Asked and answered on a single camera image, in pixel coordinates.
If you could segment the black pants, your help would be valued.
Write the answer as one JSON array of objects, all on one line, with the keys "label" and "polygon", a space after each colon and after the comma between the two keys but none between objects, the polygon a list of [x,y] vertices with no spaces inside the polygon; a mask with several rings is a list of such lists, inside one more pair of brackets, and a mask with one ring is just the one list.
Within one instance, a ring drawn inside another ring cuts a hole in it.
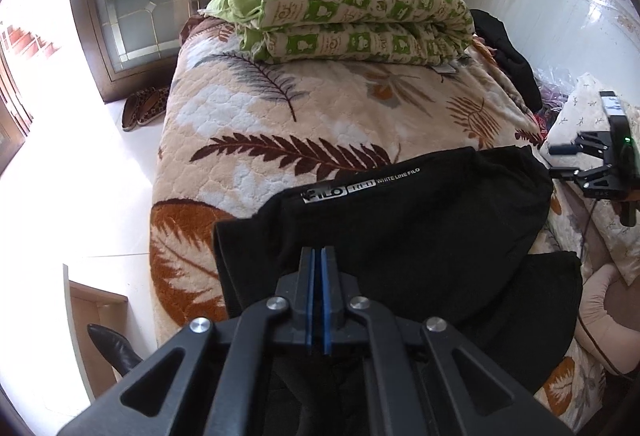
[{"label": "black pants", "polygon": [[339,271],[398,317],[440,317],[536,392],[574,336],[582,275],[572,252],[537,254],[552,180],[530,148],[425,154],[284,190],[213,229],[224,301],[236,317],[332,247]]}]

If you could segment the black clothes pile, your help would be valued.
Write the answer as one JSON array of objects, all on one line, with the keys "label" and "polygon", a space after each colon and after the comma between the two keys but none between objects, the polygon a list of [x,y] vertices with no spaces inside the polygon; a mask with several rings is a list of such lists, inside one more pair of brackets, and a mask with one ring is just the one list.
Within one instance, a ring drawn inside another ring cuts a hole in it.
[{"label": "black clothes pile", "polygon": [[533,113],[539,112],[542,109],[542,100],[532,66],[525,56],[514,48],[506,32],[506,26],[486,11],[472,9],[471,14],[475,32],[485,40],[489,48],[495,50],[498,66],[511,79],[529,110]]}]

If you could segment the pink cushion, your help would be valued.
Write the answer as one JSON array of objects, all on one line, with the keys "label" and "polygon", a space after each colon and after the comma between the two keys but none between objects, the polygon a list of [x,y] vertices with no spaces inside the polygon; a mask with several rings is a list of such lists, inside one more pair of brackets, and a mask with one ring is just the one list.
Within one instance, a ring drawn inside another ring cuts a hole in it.
[{"label": "pink cushion", "polygon": [[575,338],[608,372],[626,375],[639,365],[639,332],[616,322],[604,304],[608,289],[619,278],[620,271],[606,263],[586,281]]}]

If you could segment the leaf pattern bed blanket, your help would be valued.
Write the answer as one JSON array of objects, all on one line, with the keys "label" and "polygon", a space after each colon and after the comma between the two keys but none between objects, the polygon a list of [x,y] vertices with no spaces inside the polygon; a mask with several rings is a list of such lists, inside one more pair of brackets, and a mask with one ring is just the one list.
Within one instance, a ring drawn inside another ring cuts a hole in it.
[{"label": "leaf pattern bed blanket", "polygon": [[[356,61],[269,65],[231,24],[186,29],[168,96],[150,220],[161,342],[198,317],[229,315],[213,248],[217,223],[252,217],[292,188],[354,177],[434,152],[530,148],[544,140],[512,82],[469,47],[450,68]],[[579,225],[559,182],[537,254],[577,256]],[[604,372],[573,336],[535,397],[572,430],[603,402]]]}]

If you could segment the black leather boot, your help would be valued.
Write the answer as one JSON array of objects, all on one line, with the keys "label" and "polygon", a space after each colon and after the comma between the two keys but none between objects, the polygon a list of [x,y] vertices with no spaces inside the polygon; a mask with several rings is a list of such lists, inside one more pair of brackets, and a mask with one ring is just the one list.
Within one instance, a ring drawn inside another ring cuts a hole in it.
[{"label": "black leather boot", "polygon": [[142,361],[128,338],[113,329],[90,323],[87,333],[94,347],[120,376],[128,374]]}]

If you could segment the cardboard box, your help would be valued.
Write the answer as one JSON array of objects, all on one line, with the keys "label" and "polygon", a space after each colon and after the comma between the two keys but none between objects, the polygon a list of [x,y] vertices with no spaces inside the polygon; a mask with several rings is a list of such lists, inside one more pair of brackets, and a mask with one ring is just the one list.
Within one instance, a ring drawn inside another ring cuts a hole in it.
[{"label": "cardboard box", "polygon": [[66,265],[63,266],[63,282],[70,340],[82,385],[89,401],[93,402],[117,383],[118,374],[91,341],[88,325],[124,330],[128,298],[70,280],[70,271]]}]

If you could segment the leopard print slippers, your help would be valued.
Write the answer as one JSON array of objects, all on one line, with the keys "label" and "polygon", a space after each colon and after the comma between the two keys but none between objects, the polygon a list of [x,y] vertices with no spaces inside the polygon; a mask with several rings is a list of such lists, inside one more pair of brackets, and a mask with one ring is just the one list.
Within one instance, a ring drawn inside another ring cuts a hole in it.
[{"label": "leopard print slippers", "polygon": [[122,130],[148,125],[166,111],[169,88],[144,88],[134,92],[126,99],[122,108]]}]

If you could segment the green white folded quilt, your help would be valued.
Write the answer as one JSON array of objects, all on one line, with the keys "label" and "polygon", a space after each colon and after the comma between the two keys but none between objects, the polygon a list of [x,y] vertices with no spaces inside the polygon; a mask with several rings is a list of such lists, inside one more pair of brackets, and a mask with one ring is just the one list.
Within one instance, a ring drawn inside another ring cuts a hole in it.
[{"label": "green white folded quilt", "polygon": [[257,61],[356,60],[437,66],[474,35],[463,0],[210,0]]}]

